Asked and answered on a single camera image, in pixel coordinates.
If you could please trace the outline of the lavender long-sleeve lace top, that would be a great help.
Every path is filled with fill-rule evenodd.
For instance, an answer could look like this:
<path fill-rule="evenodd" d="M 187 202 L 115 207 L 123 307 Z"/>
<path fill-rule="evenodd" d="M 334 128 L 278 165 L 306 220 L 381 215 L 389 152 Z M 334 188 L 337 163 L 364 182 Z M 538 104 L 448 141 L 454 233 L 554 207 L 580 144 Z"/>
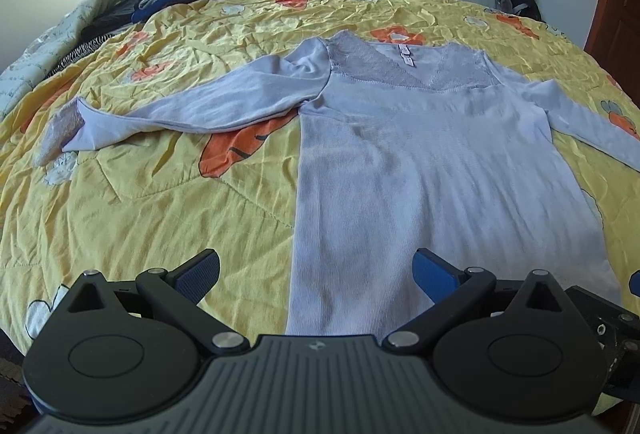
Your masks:
<path fill-rule="evenodd" d="M 286 330 L 386 334 L 430 305 L 411 276 L 425 247 L 506 279 L 542 268 L 610 301 L 620 283 L 601 218 L 555 148 L 562 133 L 629 167 L 639 143 L 573 101 L 454 42 L 304 40 L 115 115 L 75 98 L 36 160 L 150 131 L 238 131 L 296 110 L 302 145 Z"/>

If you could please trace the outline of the brown wooden door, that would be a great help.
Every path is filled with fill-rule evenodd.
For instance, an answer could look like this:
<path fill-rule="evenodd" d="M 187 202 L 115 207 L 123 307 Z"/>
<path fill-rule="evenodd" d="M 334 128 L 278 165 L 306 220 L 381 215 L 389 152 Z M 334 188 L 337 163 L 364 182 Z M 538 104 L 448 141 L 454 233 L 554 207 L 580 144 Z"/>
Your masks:
<path fill-rule="evenodd" d="M 620 85 L 639 68 L 639 0 L 598 0 L 585 50 Z"/>

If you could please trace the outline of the grey patterned blanket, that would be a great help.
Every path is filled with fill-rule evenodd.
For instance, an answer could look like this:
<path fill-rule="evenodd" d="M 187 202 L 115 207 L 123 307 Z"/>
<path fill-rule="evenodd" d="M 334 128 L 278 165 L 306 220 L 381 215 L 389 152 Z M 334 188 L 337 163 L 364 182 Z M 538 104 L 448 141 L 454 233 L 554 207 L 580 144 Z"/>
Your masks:
<path fill-rule="evenodd" d="M 78 44 L 82 30 L 119 1 L 122 0 L 82 0 L 58 24 L 33 40 L 1 73 L 1 118 L 10 114 Z"/>

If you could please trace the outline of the yellow floral carrot quilt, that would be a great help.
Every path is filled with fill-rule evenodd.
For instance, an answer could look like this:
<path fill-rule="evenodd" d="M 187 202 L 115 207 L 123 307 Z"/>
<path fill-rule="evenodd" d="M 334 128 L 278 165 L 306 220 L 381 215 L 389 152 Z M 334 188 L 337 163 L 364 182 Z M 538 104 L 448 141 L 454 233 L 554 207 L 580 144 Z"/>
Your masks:
<path fill-rule="evenodd" d="M 587 53 L 553 28 L 457 0 L 201 0 L 158 12 L 30 92 L 1 124 L 1 328 L 24 352 L 86 269 L 129 280 L 212 247 L 222 274 L 203 307 L 246 336 L 288 314 L 299 123 L 295 116 L 212 138 L 171 131 L 96 152 L 34 155 L 50 117 L 85 98 L 127 113 L 303 39 L 350 30 L 416 45 L 460 42 L 626 131 L 639 110 Z"/>

